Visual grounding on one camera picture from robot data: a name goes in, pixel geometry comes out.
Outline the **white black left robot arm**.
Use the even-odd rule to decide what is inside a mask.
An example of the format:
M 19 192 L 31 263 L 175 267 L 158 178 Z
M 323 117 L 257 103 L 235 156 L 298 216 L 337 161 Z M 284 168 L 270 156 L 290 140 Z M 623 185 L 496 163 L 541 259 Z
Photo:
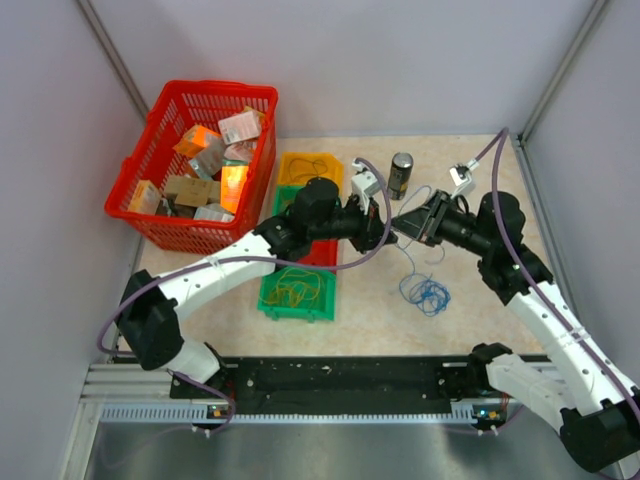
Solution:
M 220 394 L 227 382 L 222 360 L 211 346 L 185 338 L 181 321 L 245 282 L 293 265 L 316 241 L 348 240 L 361 254 L 396 242 L 379 215 L 374 196 L 381 186 L 374 174 L 356 174 L 351 187 L 342 203 L 333 181 L 315 177 L 282 211 L 226 248 L 181 270 L 133 274 L 114 323 L 138 364 L 182 373 L 205 396 Z

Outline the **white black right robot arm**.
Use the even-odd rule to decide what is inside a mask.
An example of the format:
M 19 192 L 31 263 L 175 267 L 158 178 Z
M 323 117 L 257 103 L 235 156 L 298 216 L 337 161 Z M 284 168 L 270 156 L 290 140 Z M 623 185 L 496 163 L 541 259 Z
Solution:
M 478 256 L 485 285 L 526 325 L 560 378 L 502 344 L 481 344 L 469 356 L 469 388 L 481 396 L 497 390 L 513 397 L 559 435 L 576 464 L 597 473 L 639 451 L 639 388 L 597 346 L 550 270 L 523 243 L 524 223 L 510 193 L 485 194 L 471 213 L 438 190 L 391 225 L 426 246 L 448 242 Z

